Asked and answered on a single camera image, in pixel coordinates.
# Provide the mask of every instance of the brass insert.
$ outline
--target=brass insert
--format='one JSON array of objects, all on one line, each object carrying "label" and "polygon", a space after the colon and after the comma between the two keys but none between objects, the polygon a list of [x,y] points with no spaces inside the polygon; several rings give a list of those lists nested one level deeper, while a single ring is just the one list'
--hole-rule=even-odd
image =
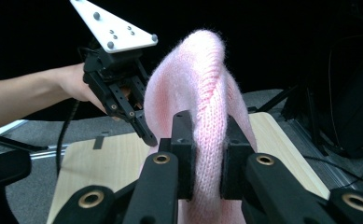
[{"label": "brass insert", "polygon": [[274,160],[268,156],[258,156],[257,161],[262,165],[273,165]]},{"label": "brass insert", "polygon": [[100,190],[93,190],[80,197],[78,204],[83,208],[92,208],[103,201],[105,195]]},{"label": "brass insert", "polygon": [[363,212],[363,197],[352,193],[346,193],[343,194],[342,199],[350,207]]},{"label": "brass insert", "polygon": [[160,154],[154,157],[154,162],[157,164],[164,164],[170,161],[170,157],[165,154]]}]

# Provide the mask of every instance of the black equipment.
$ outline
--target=black equipment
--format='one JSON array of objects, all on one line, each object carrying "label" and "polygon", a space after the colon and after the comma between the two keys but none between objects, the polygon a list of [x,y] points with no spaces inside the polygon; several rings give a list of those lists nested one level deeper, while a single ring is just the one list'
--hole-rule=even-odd
[{"label": "black equipment", "polygon": [[7,202],[6,186],[28,176],[31,168],[30,154],[25,150],[0,154],[0,223],[18,223]]},{"label": "black equipment", "polygon": [[[230,117],[220,197],[241,200],[247,223],[363,223],[363,193],[335,189],[328,200],[307,191],[274,156],[255,153]],[[55,217],[63,223],[176,223],[177,200],[191,200],[195,148],[188,111],[173,119],[138,180],[117,192],[103,186],[77,191]]]},{"label": "black equipment", "polygon": [[[83,79],[99,98],[108,116],[131,123],[138,136],[153,147],[158,144],[156,137],[147,127],[143,110],[138,108],[144,104],[148,80],[139,61],[141,55],[140,49],[116,54],[107,53],[103,48],[89,50]],[[130,88],[131,94],[126,96],[122,87]]]},{"label": "black equipment", "polygon": [[[337,48],[338,51],[333,50],[332,55],[340,57],[339,54],[355,48],[350,46],[350,40],[348,43],[348,46]],[[318,116],[321,130],[339,147],[338,152],[346,157],[360,158],[363,157],[363,59],[354,72],[348,71],[352,75],[347,76],[348,72],[342,67],[350,58],[343,55],[340,62],[332,64],[332,78],[345,80],[334,83],[338,86],[332,86],[336,90],[332,95],[332,108],[321,105]]]}]

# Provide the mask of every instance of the white mounting plate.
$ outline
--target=white mounting plate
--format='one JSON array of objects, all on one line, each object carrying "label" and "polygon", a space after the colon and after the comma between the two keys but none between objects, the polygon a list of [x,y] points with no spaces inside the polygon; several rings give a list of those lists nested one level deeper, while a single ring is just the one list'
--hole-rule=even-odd
[{"label": "white mounting plate", "polygon": [[158,37],[86,0],[70,0],[79,16],[108,53],[155,46]]}]

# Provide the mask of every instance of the wooden table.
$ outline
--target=wooden table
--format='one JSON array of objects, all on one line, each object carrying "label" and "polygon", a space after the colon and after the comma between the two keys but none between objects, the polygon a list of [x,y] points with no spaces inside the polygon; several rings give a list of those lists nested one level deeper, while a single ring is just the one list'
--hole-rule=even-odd
[{"label": "wooden table", "polygon": [[[250,120],[258,152],[280,159],[306,189],[327,199],[328,189],[273,117],[256,113],[250,115]],[[101,149],[93,149],[94,143],[94,139],[76,142],[67,148],[48,223],[52,223],[63,205],[79,189],[99,185],[115,192],[137,179],[148,146],[136,133],[106,137]]]}]

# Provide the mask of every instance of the pink knitted fabric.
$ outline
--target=pink knitted fabric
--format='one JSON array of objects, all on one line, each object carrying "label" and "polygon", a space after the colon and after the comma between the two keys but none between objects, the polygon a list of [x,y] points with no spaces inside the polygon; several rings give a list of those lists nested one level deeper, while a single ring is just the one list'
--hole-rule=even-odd
[{"label": "pink knitted fabric", "polygon": [[196,31],[164,58],[147,85],[147,124],[158,142],[171,137],[174,114],[189,110],[193,121],[195,186],[193,199],[179,202],[178,223],[244,223],[240,201],[219,197],[228,114],[253,149],[257,143],[242,95],[224,65],[224,49],[218,35]]}]

